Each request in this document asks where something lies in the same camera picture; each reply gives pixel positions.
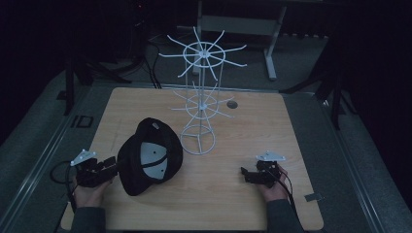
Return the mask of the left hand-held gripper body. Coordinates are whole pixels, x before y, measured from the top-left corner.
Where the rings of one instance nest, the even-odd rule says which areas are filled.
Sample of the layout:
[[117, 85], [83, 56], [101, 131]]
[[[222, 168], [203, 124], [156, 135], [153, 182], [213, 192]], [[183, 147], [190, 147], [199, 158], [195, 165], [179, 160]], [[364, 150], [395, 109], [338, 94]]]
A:
[[112, 179], [110, 165], [106, 161], [98, 161], [95, 151], [82, 150], [71, 162], [77, 169], [77, 184], [83, 187], [98, 187]]

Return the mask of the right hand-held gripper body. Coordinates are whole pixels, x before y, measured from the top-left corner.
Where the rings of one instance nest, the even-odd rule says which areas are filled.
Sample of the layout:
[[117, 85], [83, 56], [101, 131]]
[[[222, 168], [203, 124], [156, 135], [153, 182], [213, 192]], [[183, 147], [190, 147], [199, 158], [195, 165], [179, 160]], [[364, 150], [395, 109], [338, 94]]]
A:
[[282, 176], [279, 162], [285, 161], [286, 158], [274, 151], [267, 150], [264, 154], [257, 155], [256, 159], [258, 183], [264, 184], [268, 188], [272, 187]]

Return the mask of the black baseball cap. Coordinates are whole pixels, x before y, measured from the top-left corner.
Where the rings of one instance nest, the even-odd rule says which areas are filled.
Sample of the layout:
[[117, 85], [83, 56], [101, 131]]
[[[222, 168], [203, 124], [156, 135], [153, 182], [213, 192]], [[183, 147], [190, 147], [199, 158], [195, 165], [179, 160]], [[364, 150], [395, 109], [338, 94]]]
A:
[[183, 158], [180, 139], [169, 125], [151, 117], [143, 119], [118, 153], [125, 192], [137, 196], [153, 184], [169, 181], [181, 169]]

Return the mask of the person's left hand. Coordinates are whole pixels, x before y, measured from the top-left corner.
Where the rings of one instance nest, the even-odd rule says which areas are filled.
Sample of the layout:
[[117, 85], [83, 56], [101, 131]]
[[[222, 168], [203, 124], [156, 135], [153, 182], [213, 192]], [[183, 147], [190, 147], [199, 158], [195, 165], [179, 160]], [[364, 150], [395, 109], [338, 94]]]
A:
[[104, 200], [106, 188], [112, 184], [109, 180], [97, 187], [84, 187], [78, 185], [74, 190], [74, 199], [78, 208], [99, 208]]

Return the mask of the person's right hand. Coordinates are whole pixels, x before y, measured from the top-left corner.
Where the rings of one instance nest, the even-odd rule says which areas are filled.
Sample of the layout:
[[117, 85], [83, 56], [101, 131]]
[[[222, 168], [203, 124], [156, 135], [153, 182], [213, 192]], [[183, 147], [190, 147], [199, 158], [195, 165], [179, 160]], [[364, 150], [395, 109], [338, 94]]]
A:
[[272, 187], [268, 188], [264, 184], [257, 185], [257, 190], [260, 192], [265, 202], [289, 199], [288, 191], [285, 185], [285, 179], [288, 173], [282, 167], [279, 167], [279, 170], [281, 172], [281, 177], [279, 181], [273, 184]]

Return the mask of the black metal stand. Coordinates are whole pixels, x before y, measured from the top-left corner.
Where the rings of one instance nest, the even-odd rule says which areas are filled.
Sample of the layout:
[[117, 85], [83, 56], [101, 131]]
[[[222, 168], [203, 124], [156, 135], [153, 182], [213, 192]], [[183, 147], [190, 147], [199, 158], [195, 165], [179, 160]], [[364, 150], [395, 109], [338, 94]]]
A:
[[59, 98], [65, 101], [65, 112], [68, 116], [75, 105], [75, 89], [74, 80], [78, 77], [80, 83], [91, 85], [93, 78], [88, 72], [89, 68], [93, 68], [101, 72], [104, 76], [118, 83], [130, 83], [130, 81], [121, 78], [115, 72], [101, 65], [99, 62], [82, 54], [71, 54], [65, 57], [65, 90], [58, 95]]
[[342, 94], [343, 80], [344, 73], [338, 62], [331, 62], [330, 64], [321, 64], [320, 62], [317, 62], [310, 72], [308, 79], [292, 87], [281, 89], [280, 93], [293, 94], [304, 87], [320, 82], [321, 84], [315, 91], [315, 97], [319, 101], [325, 102], [328, 96], [332, 95], [330, 120], [334, 128], [339, 130], [340, 101], [343, 100], [349, 110], [353, 114], [356, 113]]

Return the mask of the white metal desk frame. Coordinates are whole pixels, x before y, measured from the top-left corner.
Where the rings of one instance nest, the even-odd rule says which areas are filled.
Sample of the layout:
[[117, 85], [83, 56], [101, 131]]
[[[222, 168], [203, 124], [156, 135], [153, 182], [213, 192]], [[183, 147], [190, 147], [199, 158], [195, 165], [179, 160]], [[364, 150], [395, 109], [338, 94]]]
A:
[[205, 15], [203, 13], [204, 2], [206, 0], [197, 0], [197, 33], [203, 31], [259, 35], [270, 38], [270, 44], [263, 50], [264, 61], [266, 65], [268, 79], [276, 81], [278, 79], [275, 62], [272, 54], [280, 36], [280, 30], [283, 24], [283, 19], [287, 11], [286, 6], [282, 6], [276, 12], [276, 19], [258, 19], [244, 17], [221, 17]]

